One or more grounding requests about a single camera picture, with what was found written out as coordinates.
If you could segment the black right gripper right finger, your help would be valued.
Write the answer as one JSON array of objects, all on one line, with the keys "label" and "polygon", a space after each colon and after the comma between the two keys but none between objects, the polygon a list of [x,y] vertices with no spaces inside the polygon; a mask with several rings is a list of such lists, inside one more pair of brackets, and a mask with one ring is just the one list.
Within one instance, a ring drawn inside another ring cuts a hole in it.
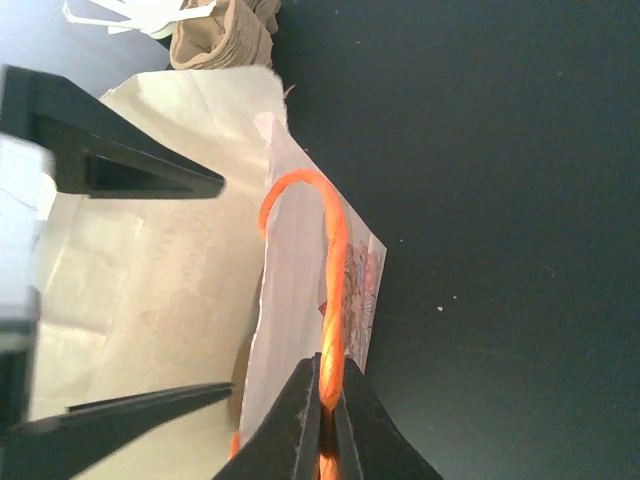
[{"label": "black right gripper right finger", "polygon": [[345,361],[335,431],[341,479],[442,479],[400,433],[351,358]]}]

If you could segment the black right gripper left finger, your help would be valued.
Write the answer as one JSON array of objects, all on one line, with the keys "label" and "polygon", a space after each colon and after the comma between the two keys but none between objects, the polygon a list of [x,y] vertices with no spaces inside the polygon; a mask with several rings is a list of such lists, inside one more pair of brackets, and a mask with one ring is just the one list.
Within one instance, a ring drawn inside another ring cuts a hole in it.
[{"label": "black right gripper left finger", "polygon": [[261,425],[214,476],[215,480],[319,477],[319,370],[319,355],[297,364]]}]

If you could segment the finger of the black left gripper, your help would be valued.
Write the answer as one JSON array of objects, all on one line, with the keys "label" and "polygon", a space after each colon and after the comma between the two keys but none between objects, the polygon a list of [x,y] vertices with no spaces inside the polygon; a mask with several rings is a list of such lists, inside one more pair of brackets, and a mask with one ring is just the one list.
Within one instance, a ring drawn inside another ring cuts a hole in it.
[{"label": "finger of the black left gripper", "polygon": [[50,151],[59,191],[98,199],[210,199],[219,173],[161,145],[69,79],[2,69],[1,131]]},{"label": "finger of the black left gripper", "polygon": [[77,405],[1,433],[3,479],[70,479],[147,432],[228,398],[229,382]]}]

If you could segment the cream bear-print paper bag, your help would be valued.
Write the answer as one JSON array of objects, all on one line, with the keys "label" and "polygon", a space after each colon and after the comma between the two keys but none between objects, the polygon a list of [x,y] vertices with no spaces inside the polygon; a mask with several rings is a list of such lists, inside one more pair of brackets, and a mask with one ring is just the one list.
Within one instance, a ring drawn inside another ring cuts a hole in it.
[{"label": "cream bear-print paper bag", "polygon": [[169,151],[222,175],[213,199],[93,199],[59,194],[43,234],[36,417],[69,404],[231,380],[224,403],[180,417],[83,479],[206,479],[231,436],[253,432],[295,363],[319,349],[327,298],[325,213],[282,175],[313,161],[287,129],[281,79],[262,66],[135,75],[95,98],[68,79],[39,90],[38,125],[56,107],[94,136]]}]

